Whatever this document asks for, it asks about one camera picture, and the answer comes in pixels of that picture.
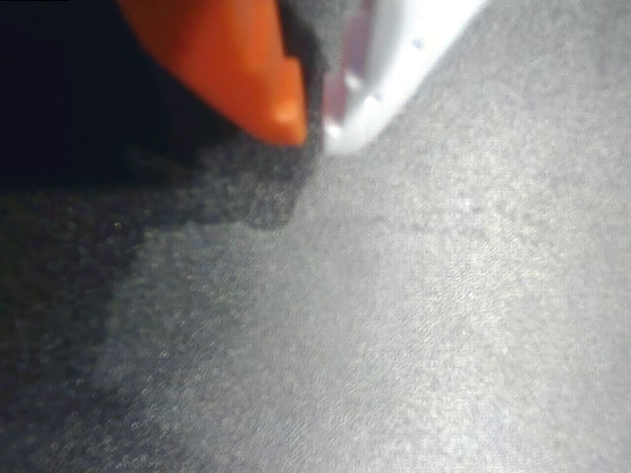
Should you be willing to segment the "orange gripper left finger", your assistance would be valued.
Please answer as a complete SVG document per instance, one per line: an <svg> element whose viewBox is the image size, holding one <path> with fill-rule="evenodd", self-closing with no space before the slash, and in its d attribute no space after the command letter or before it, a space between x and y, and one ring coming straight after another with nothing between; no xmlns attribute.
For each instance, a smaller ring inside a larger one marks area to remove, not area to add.
<svg viewBox="0 0 631 473"><path fill-rule="evenodd" d="M128 0L118 6L149 55L204 103L266 143L305 142L302 68L285 51L277 2Z"/></svg>

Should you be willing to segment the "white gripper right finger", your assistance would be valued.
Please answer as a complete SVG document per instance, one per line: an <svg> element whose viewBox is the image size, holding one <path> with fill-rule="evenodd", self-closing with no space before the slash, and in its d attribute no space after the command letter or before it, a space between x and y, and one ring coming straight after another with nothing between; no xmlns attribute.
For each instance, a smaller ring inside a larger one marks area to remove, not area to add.
<svg viewBox="0 0 631 473"><path fill-rule="evenodd" d="M402 112L483 0L353 1L322 89L322 147L353 155Z"/></svg>

